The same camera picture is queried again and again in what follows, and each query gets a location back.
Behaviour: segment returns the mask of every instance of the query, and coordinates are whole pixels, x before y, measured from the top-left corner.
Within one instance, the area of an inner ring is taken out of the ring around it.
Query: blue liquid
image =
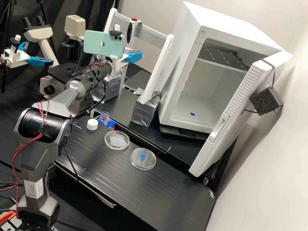
[[[109,129],[112,130],[112,131],[115,129],[116,123],[115,123],[112,119],[109,119],[109,121],[108,121],[107,123],[101,121],[100,118],[98,118],[97,121],[98,121],[101,125],[103,125],[103,126],[109,128]]]

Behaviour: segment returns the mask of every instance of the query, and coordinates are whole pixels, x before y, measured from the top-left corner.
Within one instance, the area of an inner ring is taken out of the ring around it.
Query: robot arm
[[[26,143],[40,133],[43,135],[29,143],[19,154],[21,176],[25,185],[25,195],[18,203],[18,217],[23,224],[20,230],[33,227],[52,226],[59,214],[58,202],[47,195],[43,176],[48,165],[61,155],[72,130],[70,107],[77,99],[86,97],[91,89],[112,71],[108,61],[98,61],[67,82],[65,90],[49,101],[49,110],[44,124],[38,105],[34,104],[22,112],[14,133],[18,146]],[[42,102],[44,109],[48,102]]]

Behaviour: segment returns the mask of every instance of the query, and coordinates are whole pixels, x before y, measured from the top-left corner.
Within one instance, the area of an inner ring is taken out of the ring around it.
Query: black backdrop
[[[59,63],[69,62],[67,59],[67,50],[62,48],[60,43],[66,41],[64,32],[64,22],[67,15],[76,14],[86,20],[86,29],[102,31],[107,20],[109,11],[113,5],[113,0],[44,0],[49,24],[53,29],[53,42],[56,48],[56,54]],[[0,1],[0,16],[6,7],[7,1]],[[40,15],[43,18],[40,5],[36,0],[17,0],[14,7],[13,21],[10,36],[21,35],[21,42],[26,41],[22,34],[24,24],[22,18],[27,16],[32,26],[37,25],[35,17]],[[1,34],[2,51],[5,47],[5,35]],[[43,57],[37,43],[30,43],[27,53],[31,56]],[[90,60],[89,56],[83,56],[81,65],[86,65]],[[7,73],[6,91],[10,91],[21,86],[31,85],[38,91],[39,79],[47,75],[47,67],[36,67],[25,65],[14,69],[9,69]]]

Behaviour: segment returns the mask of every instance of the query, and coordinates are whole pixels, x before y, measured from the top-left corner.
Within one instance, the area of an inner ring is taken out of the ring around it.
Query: white wall
[[[188,2],[218,11],[245,21],[261,29],[288,52],[296,47],[296,38],[303,35],[308,22],[306,0],[188,0]],[[162,33],[172,33],[182,0],[121,0],[119,12],[137,17],[145,25]],[[160,50],[137,40],[136,50],[143,50],[137,64],[152,72]]]
[[[279,120],[262,129],[250,119],[239,136],[238,155],[232,154],[207,231],[308,230],[308,42],[302,46]],[[277,118],[269,119],[266,124]]]
[[[122,0],[120,12],[168,34],[181,2]],[[247,121],[226,168],[207,231],[308,230],[308,1],[189,2],[251,22],[294,55],[275,83],[283,109],[252,115]],[[144,51],[138,64],[152,71],[159,49],[135,44]]]

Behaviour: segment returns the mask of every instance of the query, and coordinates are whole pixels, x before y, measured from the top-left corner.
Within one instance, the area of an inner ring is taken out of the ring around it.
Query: white bottle cap
[[[15,40],[20,41],[21,36],[20,35],[15,35]]]
[[[114,30],[120,31],[120,29],[121,29],[120,25],[119,24],[115,24],[115,29]]]
[[[98,121],[96,119],[89,119],[88,120],[88,124],[87,124],[87,128],[91,131],[94,131],[97,129],[98,126]]]

